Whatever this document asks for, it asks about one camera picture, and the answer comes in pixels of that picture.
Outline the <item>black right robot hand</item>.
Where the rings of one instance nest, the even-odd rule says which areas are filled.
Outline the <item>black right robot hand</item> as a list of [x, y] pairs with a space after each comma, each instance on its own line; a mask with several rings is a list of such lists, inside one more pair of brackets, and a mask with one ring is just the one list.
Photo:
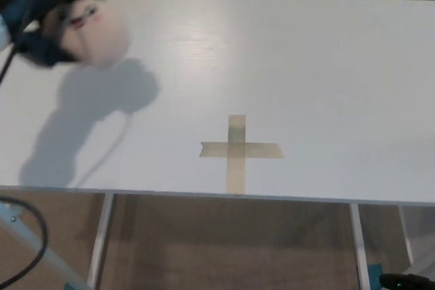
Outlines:
[[391, 290], [434, 290], [434, 281], [416, 274], [382, 274], [379, 282]]

